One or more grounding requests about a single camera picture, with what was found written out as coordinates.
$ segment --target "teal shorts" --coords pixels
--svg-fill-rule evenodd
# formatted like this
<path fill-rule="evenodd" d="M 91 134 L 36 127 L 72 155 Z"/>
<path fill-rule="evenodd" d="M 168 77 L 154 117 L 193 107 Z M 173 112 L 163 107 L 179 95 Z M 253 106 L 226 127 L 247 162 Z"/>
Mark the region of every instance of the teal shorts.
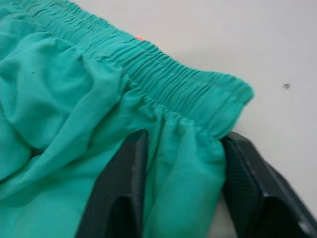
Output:
<path fill-rule="evenodd" d="M 0 237 L 72 238 L 94 182 L 146 129 L 144 238 L 204 238 L 219 141 L 252 89 L 185 67 L 65 0 L 0 7 Z"/>

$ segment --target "orange tag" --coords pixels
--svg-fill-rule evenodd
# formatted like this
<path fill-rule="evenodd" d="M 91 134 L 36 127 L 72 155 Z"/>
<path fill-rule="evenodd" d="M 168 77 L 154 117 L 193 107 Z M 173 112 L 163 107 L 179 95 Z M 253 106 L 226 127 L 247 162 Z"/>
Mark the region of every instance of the orange tag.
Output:
<path fill-rule="evenodd" d="M 144 40 L 141 36 L 136 36 L 135 38 L 139 39 L 140 41 Z"/>

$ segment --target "stitching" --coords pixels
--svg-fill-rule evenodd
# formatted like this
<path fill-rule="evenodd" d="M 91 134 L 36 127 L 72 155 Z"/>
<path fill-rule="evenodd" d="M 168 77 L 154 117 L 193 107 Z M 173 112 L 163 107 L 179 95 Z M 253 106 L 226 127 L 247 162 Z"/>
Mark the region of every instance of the stitching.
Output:
<path fill-rule="evenodd" d="M 75 3 L 68 2 L 68 1 L 60 1 L 59 3 L 60 3 L 60 5 L 55 5 L 55 4 L 54 4 L 54 5 L 49 5 L 49 4 L 47 4 L 47 6 L 48 6 L 49 8 L 51 8 L 52 6 L 57 6 L 58 8 L 61 8 L 62 10 L 64 10 L 66 13 L 71 14 L 72 16 L 74 16 L 75 18 L 77 18 L 77 19 L 80 20 L 79 23 L 76 23 L 76 24 L 82 26 L 84 29 L 86 29 L 87 31 L 90 31 L 90 32 L 97 33 L 97 31 L 96 31 L 94 28 L 88 29 L 87 26 L 86 26 L 86 25 L 87 25 L 86 22 L 89 22 L 89 23 L 93 24 L 94 26 L 98 27 L 99 29 L 103 30 L 104 28 L 100 25 L 100 23 L 102 22 L 102 23 L 105 25 L 105 27 L 107 27 L 108 29 L 111 29 L 112 31 L 114 31 L 114 32 L 108 33 L 108 35 L 113 35 L 114 37 L 119 38 L 119 39 L 120 39 L 123 43 L 125 43 L 125 44 L 129 44 L 129 43 L 130 43 L 130 42 L 127 42 L 124 38 L 118 36 L 118 35 L 117 35 L 117 32 L 119 32 L 120 30 L 118 30 L 115 26 L 113 26 L 113 25 L 112 25 L 111 23 L 109 23 L 108 21 L 106 21 L 106 20 L 104 20 L 104 19 L 102 19 L 102 18 L 100 18 L 100 17 L 97 17 L 97 16 L 95 16 L 95 15 L 93 15 L 93 14 L 90 14 L 90 13 L 84 11 L 84 10 L 81 9 L 78 5 L 76 5 Z M 125 35 L 128 35 L 128 36 L 131 36 L 130 34 L 124 32 L 124 31 L 121 31 L 121 33 L 123 33 L 123 34 L 125 34 Z M 155 48 L 155 50 L 158 50 L 160 54 L 164 54 L 164 55 L 168 56 L 166 53 L 164 53 L 161 49 L 159 49 L 158 47 L 156 47 L 156 46 L 155 46 L 154 44 L 152 44 L 151 42 L 148 42 L 148 41 L 147 41 L 147 43 L 153 45 L 153 47 Z M 133 44 L 133 45 L 134 45 L 135 47 L 139 48 L 139 49 L 142 51 L 142 53 L 144 53 L 144 54 L 145 54 L 147 57 L 149 57 L 150 59 L 155 58 L 155 62 L 158 63 L 158 64 L 161 66 L 161 69 L 165 69 L 165 70 L 168 69 L 168 68 L 166 67 L 166 65 L 164 65 L 164 62 L 163 62 L 163 61 L 158 60 L 160 57 L 157 58 L 157 57 L 155 57 L 155 56 L 152 56 L 151 54 L 149 54 L 148 51 L 146 51 L 146 50 L 145 50 L 144 48 L 142 48 L 140 45 L 137 45 L 137 44 Z M 203 72 L 203 73 L 215 73 L 215 72 L 208 72 L 208 71 L 199 71 L 199 70 L 196 70 L 196 69 L 189 68 L 189 67 L 184 66 L 184 65 L 182 65 L 181 63 L 177 62 L 176 60 L 174 60 L 174 59 L 171 58 L 170 56 L 168 56 L 168 59 L 171 60 L 173 63 L 176 63 L 176 64 L 180 65 L 181 67 L 185 68 L 186 70 L 188 70 L 188 69 L 189 69 L 189 70 L 193 70 L 193 71 L 195 71 L 195 72 L 197 72 L 197 73 L 200 73 L 200 72 Z M 219 87 L 219 88 L 222 89 L 223 91 L 226 91 L 226 92 L 229 92 L 229 93 L 231 93 L 231 94 L 234 94 L 234 95 L 236 96 L 237 101 L 238 101 L 238 98 L 241 96 L 241 95 L 237 94 L 235 91 L 230 91 L 230 90 L 228 90 L 228 89 L 222 87 L 221 85 L 216 84 L 215 82 L 214 82 L 214 83 L 207 83 L 207 82 L 201 82 L 201 81 L 195 81 L 195 80 L 187 79 L 187 78 L 184 77 L 183 75 L 180 75 L 180 74 L 175 73 L 175 72 L 174 72 L 174 69 L 172 70 L 171 74 L 176 75 L 178 78 L 180 78 L 180 79 L 182 79 L 182 80 L 198 82 L 198 83 L 206 84 L 206 85 L 212 84 L 212 85 L 214 85 L 214 86 L 216 86 L 216 87 Z M 234 79 L 235 79 L 235 80 L 238 80 L 241 84 L 245 84 L 241 79 L 239 79 L 239 78 L 237 78 L 237 77 L 235 77 L 235 76 L 232 76 L 232 75 L 229 75 L 229 74 L 223 74 L 223 76 L 231 76 L 231 77 L 234 77 Z"/>

